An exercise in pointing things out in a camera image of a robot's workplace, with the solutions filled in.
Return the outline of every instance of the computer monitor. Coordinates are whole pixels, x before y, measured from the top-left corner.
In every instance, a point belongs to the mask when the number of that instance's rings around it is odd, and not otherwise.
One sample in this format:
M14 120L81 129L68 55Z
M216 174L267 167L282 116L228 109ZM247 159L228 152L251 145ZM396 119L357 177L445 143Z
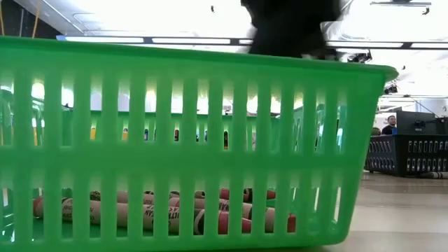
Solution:
M434 124L437 134L448 135L448 117L436 118L428 123Z
M398 134L438 134L433 113L397 111Z

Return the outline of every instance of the basket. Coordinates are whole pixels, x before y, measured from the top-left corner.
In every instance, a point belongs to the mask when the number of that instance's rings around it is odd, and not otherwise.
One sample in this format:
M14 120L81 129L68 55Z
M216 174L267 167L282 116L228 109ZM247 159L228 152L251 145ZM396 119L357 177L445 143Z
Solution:
M1 251L177 251L339 243L349 231L377 99L384 83L396 77L385 66L7 37L0 38L0 55L1 83L13 83L12 101L2 99L1 107L12 111L3 110L2 125L9 113L14 115L14 133L5 137L12 130L3 130L3 140L10 141L0 146L0 188L7 188L8 195L8 206L0 208L0 229L5 231ZM36 79L45 89L45 130L38 145L30 123ZM73 110L65 111L61 97L67 86L73 90ZM90 110L93 90L101 92L101 113ZM118 112L121 90L129 91L129 113ZM155 90L157 98L150 115L145 113L147 90ZM173 96L182 97L181 115L171 112ZM200 97L208 101L207 115L197 114ZM232 117L223 117L223 100L229 97ZM248 119L247 103L254 97L257 116ZM273 101L281 104L275 119L270 113ZM295 107L302 107L301 116L295 116ZM102 126L91 139L93 120ZM123 120L126 139L121 134ZM145 141L149 121L156 135ZM177 123L180 136L174 141ZM196 141L201 127L206 127L207 141ZM338 131L343 131L339 143ZM255 149L247 143L249 132L256 132ZM241 228L246 187L253 189L250 234L242 234ZM62 224L63 188L71 188L73 196L70 224ZM220 188L230 190L226 235L217 231ZM276 191L275 201L268 202L275 207L273 233L264 229L267 188ZM90 190L102 191L99 227L89 223ZM129 193L124 234L116 227L118 190ZM155 193L150 234L142 231L145 190ZM167 225L170 190L181 192L176 235L169 234ZM196 190L206 193L203 235L193 234ZM51 218L36 220L32 199L42 193L44 215ZM292 211L297 223L289 233Z

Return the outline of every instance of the tile floor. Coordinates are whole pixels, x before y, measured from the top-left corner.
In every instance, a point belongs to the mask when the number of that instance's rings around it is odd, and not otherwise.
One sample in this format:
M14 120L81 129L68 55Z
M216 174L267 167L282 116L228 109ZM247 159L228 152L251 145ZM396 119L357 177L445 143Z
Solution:
M448 180L364 173L341 244L299 251L447 251Z

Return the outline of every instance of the black storage bin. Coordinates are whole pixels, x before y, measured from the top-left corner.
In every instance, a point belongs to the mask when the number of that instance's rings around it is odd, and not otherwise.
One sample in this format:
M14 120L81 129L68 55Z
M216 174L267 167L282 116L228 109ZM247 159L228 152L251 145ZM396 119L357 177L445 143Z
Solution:
M364 169L398 176L448 170L448 136L372 136Z

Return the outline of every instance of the black clothing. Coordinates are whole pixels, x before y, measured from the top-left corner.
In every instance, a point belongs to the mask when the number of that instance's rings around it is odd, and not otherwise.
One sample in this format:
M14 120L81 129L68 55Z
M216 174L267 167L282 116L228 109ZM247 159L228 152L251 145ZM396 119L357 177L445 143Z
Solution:
M390 126L387 125L383 128L383 130L381 131L381 134L392 134L392 129L395 129L395 126Z
M241 4L257 28L249 53L320 58L328 53L321 23L340 16L339 0L241 0Z

